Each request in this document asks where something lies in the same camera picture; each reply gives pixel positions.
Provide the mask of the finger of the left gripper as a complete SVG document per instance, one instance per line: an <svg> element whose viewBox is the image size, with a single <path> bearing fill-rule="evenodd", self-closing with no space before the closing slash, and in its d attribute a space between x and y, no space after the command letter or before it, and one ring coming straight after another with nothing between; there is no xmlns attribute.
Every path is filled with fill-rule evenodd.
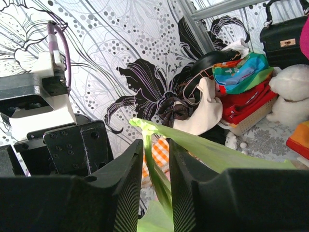
<svg viewBox="0 0 309 232"><path fill-rule="evenodd" d="M58 174L88 176L113 160L102 120L51 130L43 139Z"/></svg>
<svg viewBox="0 0 309 232"><path fill-rule="evenodd" d="M3 145L0 147L0 175L25 176L11 145Z"/></svg>

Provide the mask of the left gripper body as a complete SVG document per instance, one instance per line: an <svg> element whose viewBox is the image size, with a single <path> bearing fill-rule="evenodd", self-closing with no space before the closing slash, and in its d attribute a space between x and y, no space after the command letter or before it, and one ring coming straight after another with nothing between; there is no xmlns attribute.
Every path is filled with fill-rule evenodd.
<svg viewBox="0 0 309 232"><path fill-rule="evenodd" d="M0 78L0 112L13 114L16 110L32 110L53 106L54 97L68 94L63 75L40 77L24 73Z"/></svg>

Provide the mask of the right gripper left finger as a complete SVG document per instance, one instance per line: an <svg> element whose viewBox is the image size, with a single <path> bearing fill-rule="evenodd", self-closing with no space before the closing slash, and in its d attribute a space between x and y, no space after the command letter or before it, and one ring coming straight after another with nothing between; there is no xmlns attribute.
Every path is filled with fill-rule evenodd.
<svg viewBox="0 0 309 232"><path fill-rule="evenodd" d="M134 232L140 205L143 142L87 177L2 177L3 232Z"/></svg>

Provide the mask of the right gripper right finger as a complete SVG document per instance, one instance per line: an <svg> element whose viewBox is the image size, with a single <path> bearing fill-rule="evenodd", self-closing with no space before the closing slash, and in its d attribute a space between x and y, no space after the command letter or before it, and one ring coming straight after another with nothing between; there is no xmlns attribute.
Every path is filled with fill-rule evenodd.
<svg viewBox="0 0 309 232"><path fill-rule="evenodd" d="M218 174L174 141L169 145L175 231L308 231L308 171L228 169Z"/></svg>

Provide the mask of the green trash bag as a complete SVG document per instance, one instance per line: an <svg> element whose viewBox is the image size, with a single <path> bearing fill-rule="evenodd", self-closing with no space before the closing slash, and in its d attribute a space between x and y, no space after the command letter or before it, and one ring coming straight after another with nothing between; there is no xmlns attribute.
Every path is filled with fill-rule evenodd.
<svg viewBox="0 0 309 232"><path fill-rule="evenodd" d="M167 179L152 156L152 135L154 134L160 135L165 139L172 139L176 144L189 151L191 156L198 158L200 162L219 174L229 168L296 169L289 160L275 162L251 157L202 137L159 125L145 119L132 118L129 120L129 123L141 129L145 162L150 180L155 189L158 201L161 204L161 211L164 212L164 215L167 216L167 220L170 223L173 221L171 182Z"/></svg>

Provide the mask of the cream canvas tote bag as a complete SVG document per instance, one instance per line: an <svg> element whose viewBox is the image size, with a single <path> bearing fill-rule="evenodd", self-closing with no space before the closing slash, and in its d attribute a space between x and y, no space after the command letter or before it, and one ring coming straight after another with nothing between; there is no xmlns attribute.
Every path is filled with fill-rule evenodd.
<svg viewBox="0 0 309 232"><path fill-rule="evenodd" d="M212 129L222 119L223 105L216 97L215 81L203 77L198 84L201 100L197 109L186 120L175 119L173 128L192 135L201 135Z"/></svg>

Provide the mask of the magenta cloth bag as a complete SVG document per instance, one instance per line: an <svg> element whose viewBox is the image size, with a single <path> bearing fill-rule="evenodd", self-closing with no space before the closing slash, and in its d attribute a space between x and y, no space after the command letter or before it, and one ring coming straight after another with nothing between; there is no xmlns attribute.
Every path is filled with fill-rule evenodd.
<svg viewBox="0 0 309 232"><path fill-rule="evenodd" d="M303 53L303 55L309 59L309 18L307 18L301 34L300 34L300 40L299 40L300 50Z"/></svg>

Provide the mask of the orange checked towel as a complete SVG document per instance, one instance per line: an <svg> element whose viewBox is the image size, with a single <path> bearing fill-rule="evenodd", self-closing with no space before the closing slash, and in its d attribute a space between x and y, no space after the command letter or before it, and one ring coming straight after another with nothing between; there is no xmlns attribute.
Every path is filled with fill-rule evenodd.
<svg viewBox="0 0 309 232"><path fill-rule="evenodd" d="M157 142L152 145L152 156L164 173L169 171L169 144L165 138L159 138ZM149 172L145 157L143 157L142 181L146 181L146 179L149 179Z"/></svg>

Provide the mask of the rainbow striped cloth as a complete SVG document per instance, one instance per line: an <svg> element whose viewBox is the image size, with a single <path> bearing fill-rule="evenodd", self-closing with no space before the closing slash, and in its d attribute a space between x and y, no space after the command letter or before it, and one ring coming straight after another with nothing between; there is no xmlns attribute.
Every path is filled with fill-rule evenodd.
<svg viewBox="0 0 309 232"><path fill-rule="evenodd" d="M309 121L300 123L286 141L286 145L306 159L309 159Z"/></svg>

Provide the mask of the red cloth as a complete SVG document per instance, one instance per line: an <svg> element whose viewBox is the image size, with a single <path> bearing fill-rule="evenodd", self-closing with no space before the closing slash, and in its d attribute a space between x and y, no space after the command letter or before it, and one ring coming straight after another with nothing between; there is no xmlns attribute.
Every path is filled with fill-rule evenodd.
<svg viewBox="0 0 309 232"><path fill-rule="evenodd" d="M265 80L252 89L240 94L227 94L221 97L223 104L222 119L228 123L239 124L264 104L277 96Z"/></svg>

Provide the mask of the white fluffy plush lamb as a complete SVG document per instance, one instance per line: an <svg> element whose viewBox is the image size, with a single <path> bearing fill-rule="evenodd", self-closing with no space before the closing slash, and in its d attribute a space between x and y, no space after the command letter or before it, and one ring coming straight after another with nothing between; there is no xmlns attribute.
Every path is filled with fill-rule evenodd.
<svg viewBox="0 0 309 232"><path fill-rule="evenodd" d="M269 82L270 89L278 94L268 121L285 126L297 126L309 119L309 66L297 64L280 71Z"/></svg>

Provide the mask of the colourful printed cloth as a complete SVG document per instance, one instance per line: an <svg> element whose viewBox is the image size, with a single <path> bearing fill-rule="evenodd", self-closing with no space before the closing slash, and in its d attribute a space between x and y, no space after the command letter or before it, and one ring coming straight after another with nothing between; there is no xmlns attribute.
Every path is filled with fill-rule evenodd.
<svg viewBox="0 0 309 232"><path fill-rule="evenodd" d="M272 76L271 67L263 54L249 53L240 60L215 64L213 78L223 94L240 94Z"/></svg>

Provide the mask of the black hat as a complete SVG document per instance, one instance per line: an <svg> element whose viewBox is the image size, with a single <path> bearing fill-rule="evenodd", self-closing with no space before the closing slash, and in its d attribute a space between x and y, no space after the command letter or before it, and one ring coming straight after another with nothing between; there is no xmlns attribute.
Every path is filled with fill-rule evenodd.
<svg viewBox="0 0 309 232"><path fill-rule="evenodd" d="M214 64L239 60L241 53L235 50L212 51L199 58L191 67L190 73L194 77L202 70L212 67Z"/></svg>

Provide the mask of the black leather handbag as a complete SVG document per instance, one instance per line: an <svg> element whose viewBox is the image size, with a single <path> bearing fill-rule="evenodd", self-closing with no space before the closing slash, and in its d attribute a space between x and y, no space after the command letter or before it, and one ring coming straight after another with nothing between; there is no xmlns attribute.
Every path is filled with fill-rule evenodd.
<svg viewBox="0 0 309 232"><path fill-rule="evenodd" d="M308 1L299 2L303 16L276 24L273 23L270 9L273 3L275 1L271 0L265 6L267 19L260 32L260 42L269 65L284 69L296 64L308 64L309 60L300 49L301 32L309 14Z"/></svg>

